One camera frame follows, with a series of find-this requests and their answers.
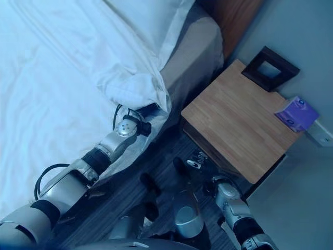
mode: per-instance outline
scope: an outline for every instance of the purple booklet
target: purple booklet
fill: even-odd
[[[298,96],[274,114],[294,132],[307,130],[319,117],[317,111]]]

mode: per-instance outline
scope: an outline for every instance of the wood floor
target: wood floor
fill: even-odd
[[[152,225],[144,227],[141,237],[172,230],[172,196],[177,190],[177,174],[172,161],[177,156],[182,160],[190,159],[197,151],[198,147],[183,132],[175,128],[166,131],[132,166],[94,189],[94,197],[79,203],[74,212],[69,214],[68,221],[63,221],[55,228],[48,243],[71,248],[107,239],[117,219],[143,198],[145,188],[139,181],[143,172],[149,173],[155,179],[162,189],[162,194],[157,200],[160,216]],[[209,160],[205,163],[206,166],[207,169],[215,171],[215,166]],[[216,223],[221,215],[220,210],[212,198],[202,193],[202,175],[193,168],[191,176],[210,233],[212,249],[234,249],[226,233]],[[233,179],[243,192],[251,187],[243,178]]]

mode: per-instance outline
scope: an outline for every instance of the white pillow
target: white pillow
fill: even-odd
[[[167,63],[194,0],[105,0],[158,58]]]

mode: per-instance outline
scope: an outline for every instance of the picture frame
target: picture frame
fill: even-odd
[[[263,64],[267,63],[271,65],[272,68],[275,68],[276,72],[278,72],[273,77],[265,75],[259,70]],[[242,71],[242,74],[266,91],[271,92],[283,83],[295,77],[299,72],[299,68],[285,60],[268,47],[264,46],[263,49]]]

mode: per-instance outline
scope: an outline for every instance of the electrical outlet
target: electrical outlet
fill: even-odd
[[[333,147],[333,134],[330,133],[318,120],[312,124],[307,132],[321,146]]]

